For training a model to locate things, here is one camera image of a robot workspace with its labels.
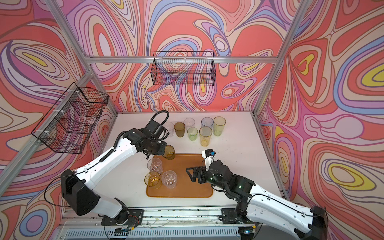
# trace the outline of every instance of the white table surface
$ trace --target white table surface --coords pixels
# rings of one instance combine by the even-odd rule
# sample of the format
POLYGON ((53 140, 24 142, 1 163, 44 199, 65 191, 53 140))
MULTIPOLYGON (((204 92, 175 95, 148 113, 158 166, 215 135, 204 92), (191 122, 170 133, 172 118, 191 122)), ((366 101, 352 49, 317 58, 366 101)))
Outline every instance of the white table surface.
MULTIPOLYGON (((105 150, 113 146, 121 131, 132 128, 143 128, 153 113, 122 113, 119 114, 107 140, 105 150)), ((161 123, 166 114, 159 114, 155 120, 161 123)), ((182 122, 185 118, 195 119, 195 127, 200 129, 204 117, 222 116, 227 120, 223 134, 217 137, 212 134, 208 147, 200 145, 199 138, 195 141, 183 137, 165 139, 167 144, 175 148, 176 153, 200 154, 208 148, 216 152, 215 159, 220 159, 229 167, 233 174, 253 180, 269 192, 280 195, 276 180, 264 152, 249 112, 220 113, 170 113, 169 122, 182 122)), ((107 174, 96 186, 95 191, 103 195, 122 200, 128 207, 182 207, 182 206, 225 206, 236 205, 224 193, 214 191, 210 198, 153 198, 146 195, 144 177, 148 173, 146 156, 136 153, 126 159, 118 167, 107 174)))

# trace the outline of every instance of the green cup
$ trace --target green cup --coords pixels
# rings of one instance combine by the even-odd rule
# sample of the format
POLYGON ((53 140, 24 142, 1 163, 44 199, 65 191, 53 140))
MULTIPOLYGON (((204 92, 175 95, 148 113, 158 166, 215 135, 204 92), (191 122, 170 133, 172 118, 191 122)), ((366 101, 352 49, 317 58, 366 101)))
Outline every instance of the green cup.
POLYGON ((197 139, 197 134, 199 133, 199 131, 195 127, 190 127, 187 133, 189 140, 195 141, 197 139))

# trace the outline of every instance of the drinking glass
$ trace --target drinking glass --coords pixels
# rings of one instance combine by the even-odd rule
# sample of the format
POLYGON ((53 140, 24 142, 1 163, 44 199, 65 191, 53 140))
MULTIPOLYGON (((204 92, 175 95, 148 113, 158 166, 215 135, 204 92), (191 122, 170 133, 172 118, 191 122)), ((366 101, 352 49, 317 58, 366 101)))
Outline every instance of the drinking glass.
POLYGON ((160 175, 157 172, 149 172, 144 178, 145 185, 153 189, 161 186, 160 175))
POLYGON ((167 188, 172 189, 172 188, 176 187, 177 174, 174 171, 171 171, 171 170, 166 171, 161 176, 161 181, 163 182, 163 184, 167 188))
POLYGON ((210 127, 202 127, 199 132, 201 146, 207 147, 212 136, 212 129, 210 127))
POLYGON ((185 133, 185 124, 182 123, 182 122, 177 122, 174 126, 174 129, 175 129, 175 132, 176 132, 176 135, 178 137, 182 137, 184 136, 184 133, 185 133))
POLYGON ((175 131, 175 129, 173 128, 173 123, 166 122, 166 123, 163 124, 163 127, 165 127, 168 130, 168 132, 169 132, 168 137, 172 137, 173 133, 175 131))
POLYGON ((212 129, 213 126, 214 126, 214 121, 212 120, 212 118, 205 117, 201 120, 201 127, 210 127, 212 129))
POLYGON ((191 127, 188 129, 187 133, 189 140, 195 141, 197 139, 197 134, 199 133, 199 131, 197 130, 197 128, 191 127))
POLYGON ((214 135, 220 136, 223 133, 225 123, 227 121, 223 117, 215 117, 214 119, 214 135))
POLYGON ((186 118, 183 123, 185 124, 185 128, 188 130, 190 127, 195 125, 195 120, 193 118, 186 118))
POLYGON ((161 174, 163 172, 163 163, 161 162, 160 158, 154 157, 148 161, 147 168, 150 171, 161 174))
POLYGON ((164 155, 163 157, 168 160, 174 159, 176 156, 175 149, 171 145, 167 145, 165 150, 164 150, 164 155))

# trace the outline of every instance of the brown cup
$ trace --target brown cup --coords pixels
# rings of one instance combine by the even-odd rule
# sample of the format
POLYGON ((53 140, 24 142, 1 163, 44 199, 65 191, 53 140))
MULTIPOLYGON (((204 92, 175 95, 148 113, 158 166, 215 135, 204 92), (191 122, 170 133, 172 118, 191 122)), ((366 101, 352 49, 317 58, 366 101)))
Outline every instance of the brown cup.
POLYGON ((167 145, 163 157, 168 160, 174 159, 176 156, 175 149, 171 145, 167 145))
POLYGON ((174 126, 174 129, 175 129, 175 132, 176 132, 176 135, 178 137, 182 137, 184 136, 184 133, 185 133, 185 124, 182 123, 182 122, 177 122, 174 126))

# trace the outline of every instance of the wire basket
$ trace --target wire basket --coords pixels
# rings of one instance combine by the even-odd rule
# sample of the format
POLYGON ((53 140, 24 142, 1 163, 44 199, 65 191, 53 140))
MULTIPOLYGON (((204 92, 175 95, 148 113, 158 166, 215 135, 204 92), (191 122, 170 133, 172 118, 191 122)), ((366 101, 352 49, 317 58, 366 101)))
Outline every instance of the wire basket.
POLYGON ((54 152, 81 154, 107 104, 106 93, 77 87, 41 134, 32 135, 54 152))
POLYGON ((215 85, 212 51, 155 51, 153 57, 153 85, 215 85))

